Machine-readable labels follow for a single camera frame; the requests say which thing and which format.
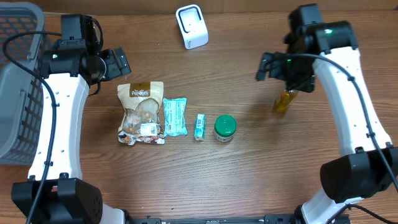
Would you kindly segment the yellow dish soap bottle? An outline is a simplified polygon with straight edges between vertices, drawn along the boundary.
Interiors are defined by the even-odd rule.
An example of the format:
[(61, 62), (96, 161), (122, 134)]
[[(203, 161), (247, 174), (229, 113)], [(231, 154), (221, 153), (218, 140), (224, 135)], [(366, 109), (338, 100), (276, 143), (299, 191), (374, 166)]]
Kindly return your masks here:
[(274, 111), (285, 113), (288, 110), (290, 103), (297, 95), (297, 90), (284, 90), (274, 102)]

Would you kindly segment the brown mushroom snack bag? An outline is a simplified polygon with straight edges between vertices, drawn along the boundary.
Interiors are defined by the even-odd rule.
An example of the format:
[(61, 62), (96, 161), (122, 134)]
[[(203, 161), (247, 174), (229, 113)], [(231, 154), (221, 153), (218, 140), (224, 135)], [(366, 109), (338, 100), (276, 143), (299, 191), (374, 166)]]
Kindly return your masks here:
[(119, 142), (164, 144), (164, 130), (159, 110), (164, 96), (163, 82), (127, 83), (118, 85), (118, 98), (124, 117), (118, 129)]

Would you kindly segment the teal snack packet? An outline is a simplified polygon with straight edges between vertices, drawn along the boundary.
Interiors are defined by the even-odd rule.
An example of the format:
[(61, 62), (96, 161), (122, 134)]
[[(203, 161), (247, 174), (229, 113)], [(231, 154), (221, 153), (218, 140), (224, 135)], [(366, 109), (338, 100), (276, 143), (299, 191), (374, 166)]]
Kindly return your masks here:
[(187, 135), (185, 123), (186, 98), (163, 99), (165, 136)]

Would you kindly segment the green lid white jar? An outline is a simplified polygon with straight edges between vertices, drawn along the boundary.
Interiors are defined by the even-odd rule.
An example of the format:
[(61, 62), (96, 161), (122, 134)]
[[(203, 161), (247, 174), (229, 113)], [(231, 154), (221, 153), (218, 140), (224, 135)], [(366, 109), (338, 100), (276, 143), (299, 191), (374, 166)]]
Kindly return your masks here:
[(228, 142), (232, 140), (236, 128), (236, 120), (228, 114), (223, 114), (215, 121), (214, 137), (220, 142)]

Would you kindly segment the small teal gum pack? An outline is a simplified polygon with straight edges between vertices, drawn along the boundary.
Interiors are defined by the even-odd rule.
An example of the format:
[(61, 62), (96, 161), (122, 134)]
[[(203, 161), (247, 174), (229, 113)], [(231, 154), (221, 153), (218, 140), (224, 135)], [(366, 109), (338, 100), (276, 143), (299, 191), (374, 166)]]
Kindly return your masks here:
[(206, 129), (206, 117), (204, 114), (197, 114), (197, 119), (195, 122), (194, 138), (197, 141), (203, 141), (205, 139), (205, 129)]

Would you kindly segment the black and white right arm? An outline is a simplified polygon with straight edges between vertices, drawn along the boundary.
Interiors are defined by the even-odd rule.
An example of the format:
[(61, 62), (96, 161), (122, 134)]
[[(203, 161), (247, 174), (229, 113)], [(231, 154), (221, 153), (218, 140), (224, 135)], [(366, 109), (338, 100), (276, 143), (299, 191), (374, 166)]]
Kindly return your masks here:
[(397, 148), (373, 107), (358, 42), (346, 21), (291, 19), (286, 53), (266, 53), (257, 80), (285, 82), (286, 91), (312, 92), (320, 80), (338, 132), (340, 157), (321, 166), (321, 189), (299, 206), (302, 223), (334, 223), (348, 208), (397, 184)]

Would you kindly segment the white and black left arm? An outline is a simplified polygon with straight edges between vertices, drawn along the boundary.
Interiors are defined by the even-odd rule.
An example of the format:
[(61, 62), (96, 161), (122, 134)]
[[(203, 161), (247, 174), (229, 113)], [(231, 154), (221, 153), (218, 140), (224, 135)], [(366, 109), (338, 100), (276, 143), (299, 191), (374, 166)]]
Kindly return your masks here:
[(103, 202), (99, 188), (82, 179), (80, 136), (92, 84), (131, 72), (121, 48), (49, 50), (42, 56), (43, 111), (28, 179), (11, 198), (28, 223), (131, 223), (129, 213)]

